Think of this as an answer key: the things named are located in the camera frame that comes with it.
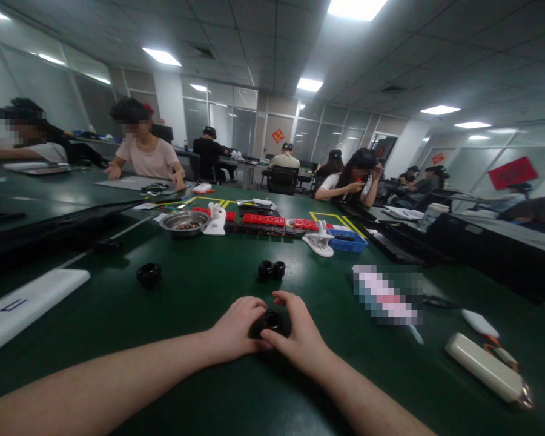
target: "blue bin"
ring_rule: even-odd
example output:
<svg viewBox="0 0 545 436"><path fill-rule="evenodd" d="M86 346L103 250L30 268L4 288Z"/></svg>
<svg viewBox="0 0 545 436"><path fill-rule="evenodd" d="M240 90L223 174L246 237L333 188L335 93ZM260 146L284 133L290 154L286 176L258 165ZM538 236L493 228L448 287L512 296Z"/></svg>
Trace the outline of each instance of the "blue bin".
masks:
<svg viewBox="0 0 545 436"><path fill-rule="evenodd" d="M329 246L339 251L350 251L352 253L360 253L368 245L368 242L357 232L348 230L327 229L327 233L333 236L346 236L355 238L353 241L344 241L339 239L331 239Z"/></svg>

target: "white holder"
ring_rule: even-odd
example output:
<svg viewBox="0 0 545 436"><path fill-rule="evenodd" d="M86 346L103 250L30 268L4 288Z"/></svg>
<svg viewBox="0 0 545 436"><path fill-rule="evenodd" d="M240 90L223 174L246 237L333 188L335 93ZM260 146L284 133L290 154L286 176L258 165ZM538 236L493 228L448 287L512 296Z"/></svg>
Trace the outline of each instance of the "white holder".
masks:
<svg viewBox="0 0 545 436"><path fill-rule="evenodd" d="M303 241L318 255L332 257L333 248L329 246L329 241L333 239L333 235L327 233L327 222L317 221L317 227L319 231L306 234L303 236Z"/></svg>
<svg viewBox="0 0 545 436"><path fill-rule="evenodd" d="M208 222L203 233L218 236L225 235L226 211L217 203L208 204L208 209L210 209L210 222Z"/></svg>

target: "metal bowl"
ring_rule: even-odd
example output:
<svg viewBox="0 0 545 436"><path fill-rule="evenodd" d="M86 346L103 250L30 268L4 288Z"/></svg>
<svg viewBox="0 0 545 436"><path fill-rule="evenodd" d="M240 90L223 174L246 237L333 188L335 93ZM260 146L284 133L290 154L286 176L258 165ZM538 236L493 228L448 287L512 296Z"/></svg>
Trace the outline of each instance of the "metal bowl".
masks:
<svg viewBox="0 0 545 436"><path fill-rule="evenodd" d="M198 211L182 211L171 213L167 217L159 222L159 225L171 232L171 236L174 239L187 238L201 234L208 222L210 217L203 212ZM190 230L178 230L182 224L198 223L200 227Z"/></svg>

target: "white column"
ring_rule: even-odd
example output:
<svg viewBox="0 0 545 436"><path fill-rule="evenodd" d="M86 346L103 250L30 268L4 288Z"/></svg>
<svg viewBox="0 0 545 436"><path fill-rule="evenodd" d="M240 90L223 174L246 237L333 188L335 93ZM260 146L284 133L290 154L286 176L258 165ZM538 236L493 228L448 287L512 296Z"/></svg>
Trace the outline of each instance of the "white column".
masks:
<svg viewBox="0 0 545 436"><path fill-rule="evenodd" d="M153 80L156 85L159 114L166 126L174 131L174 145L183 147L187 144L186 120L183 109L182 78L177 73L155 71Z"/></svg>
<svg viewBox="0 0 545 436"><path fill-rule="evenodd" d="M408 169L430 127L426 121L408 120L386 162L387 178L398 177Z"/></svg>

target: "red sign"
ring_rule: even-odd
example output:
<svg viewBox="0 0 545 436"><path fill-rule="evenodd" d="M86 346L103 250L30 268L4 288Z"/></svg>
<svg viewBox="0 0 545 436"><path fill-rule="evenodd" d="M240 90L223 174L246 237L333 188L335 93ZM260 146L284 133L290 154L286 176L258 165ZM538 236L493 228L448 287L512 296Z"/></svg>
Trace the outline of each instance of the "red sign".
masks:
<svg viewBox="0 0 545 436"><path fill-rule="evenodd" d="M443 153L438 153L436 156L434 156L432 158L432 161L433 161L434 165L439 164L443 160L444 160L444 154Z"/></svg>
<svg viewBox="0 0 545 436"><path fill-rule="evenodd" d="M502 167L490 170L489 177L493 186L498 191L505 189L509 185L528 182L529 180L536 179L538 176L529 158L522 157Z"/></svg>
<svg viewBox="0 0 545 436"><path fill-rule="evenodd" d="M281 129L278 129L275 133L272 134L272 138L274 139L274 142L278 144L285 138L285 135L283 135L283 131Z"/></svg>

